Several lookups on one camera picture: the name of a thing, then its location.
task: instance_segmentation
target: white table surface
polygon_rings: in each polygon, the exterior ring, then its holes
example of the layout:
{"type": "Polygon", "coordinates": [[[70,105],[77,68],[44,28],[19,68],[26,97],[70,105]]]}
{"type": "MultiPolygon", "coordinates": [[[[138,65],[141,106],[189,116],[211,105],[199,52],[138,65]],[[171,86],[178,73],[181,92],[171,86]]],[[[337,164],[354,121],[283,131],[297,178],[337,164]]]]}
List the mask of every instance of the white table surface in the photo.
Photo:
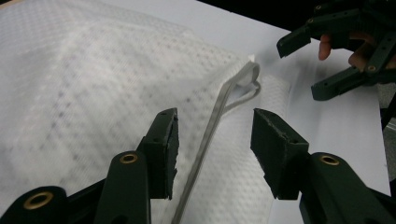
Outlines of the white table surface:
{"type": "MultiPolygon", "coordinates": [[[[370,188],[389,194],[387,161],[375,87],[360,87],[330,101],[317,102],[310,87],[349,67],[350,52],[334,50],[318,60],[318,41],[280,59],[276,42],[289,31],[192,0],[101,0],[184,25],[213,45],[255,55],[265,75],[292,86],[287,122],[310,144],[346,160],[370,188]]],[[[298,201],[274,201],[269,223],[303,223],[298,201]]]]}

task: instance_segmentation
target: white cloth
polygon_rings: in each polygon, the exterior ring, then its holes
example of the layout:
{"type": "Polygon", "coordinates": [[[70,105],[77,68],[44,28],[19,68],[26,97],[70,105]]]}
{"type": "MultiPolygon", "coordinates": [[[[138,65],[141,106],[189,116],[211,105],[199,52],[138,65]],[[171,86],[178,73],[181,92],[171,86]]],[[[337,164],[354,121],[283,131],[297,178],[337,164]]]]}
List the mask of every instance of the white cloth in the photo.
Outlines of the white cloth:
{"type": "Polygon", "coordinates": [[[158,112],[177,107],[174,197],[151,201],[152,223],[170,223],[228,93],[258,75],[246,55],[99,2],[23,1],[2,9],[0,27],[1,213],[31,189],[70,195],[105,178],[158,112]]]}

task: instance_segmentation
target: human hand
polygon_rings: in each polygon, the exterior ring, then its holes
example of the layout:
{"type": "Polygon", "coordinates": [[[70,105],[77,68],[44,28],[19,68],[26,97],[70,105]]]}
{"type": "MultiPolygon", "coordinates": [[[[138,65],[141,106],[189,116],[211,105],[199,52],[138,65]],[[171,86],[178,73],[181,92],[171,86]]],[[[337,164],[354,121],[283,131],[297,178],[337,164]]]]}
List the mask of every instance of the human hand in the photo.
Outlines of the human hand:
{"type": "MultiPolygon", "coordinates": [[[[349,57],[349,64],[357,67],[361,72],[364,70],[365,65],[370,60],[376,47],[374,38],[363,32],[351,32],[350,39],[363,40],[364,43],[352,53],[349,57]]],[[[320,37],[318,58],[323,61],[326,60],[332,51],[332,38],[330,35],[322,35],[320,37]]],[[[396,54],[393,55],[387,63],[385,69],[396,68],[396,54]]]]}

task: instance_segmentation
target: metal screw hole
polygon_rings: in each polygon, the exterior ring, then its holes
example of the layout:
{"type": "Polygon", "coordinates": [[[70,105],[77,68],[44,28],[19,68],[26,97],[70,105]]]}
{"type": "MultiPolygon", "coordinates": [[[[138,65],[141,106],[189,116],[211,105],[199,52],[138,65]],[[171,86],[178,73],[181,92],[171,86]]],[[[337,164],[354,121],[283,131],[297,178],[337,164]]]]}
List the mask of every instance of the metal screw hole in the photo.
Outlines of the metal screw hole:
{"type": "Polygon", "coordinates": [[[320,160],[328,165],[340,164],[340,161],[336,160],[335,158],[333,158],[331,156],[322,156],[322,157],[320,157],[320,160]]]}
{"type": "Polygon", "coordinates": [[[375,69],[376,69],[376,67],[375,67],[374,65],[370,65],[370,66],[367,67],[367,69],[368,69],[370,72],[374,72],[375,69]]]}
{"type": "Polygon", "coordinates": [[[120,162],[124,164],[132,163],[137,161],[137,155],[135,154],[126,154],[120,158],[120,162]]]}
{"type": "Polygon", "coordinates": [[[52,200],[52,198],[53,194],[49,191],[39,192],[28,198],[23,204],[23,207],[27,210],[34,210],[46,205],[52,200]]]}

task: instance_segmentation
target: white mesh fabric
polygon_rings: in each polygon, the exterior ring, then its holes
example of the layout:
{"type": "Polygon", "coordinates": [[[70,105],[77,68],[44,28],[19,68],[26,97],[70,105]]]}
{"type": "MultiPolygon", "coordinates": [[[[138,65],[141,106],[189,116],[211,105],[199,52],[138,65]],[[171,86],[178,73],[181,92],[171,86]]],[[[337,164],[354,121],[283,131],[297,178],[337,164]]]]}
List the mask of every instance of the white mesh fabric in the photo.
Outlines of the white mesh fabric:
{"type": "Polygon", "coordinates": [[[0,213],[31,189],[70,195],[105,178],[177,107],[174,199],[151,201],[152,223],[170,223],[219,90],[248,56],[93,1],[23,1],[2,9],[0,27],[0,213]]]}
{"type": "Polygon", "coordinates": [[[250,149],[253,109],[266,109],[285,119],[290,84],[273,76],[260,83],[257,97],[221,117],[183,224],[268,223],[274,198],[250,149]]]}

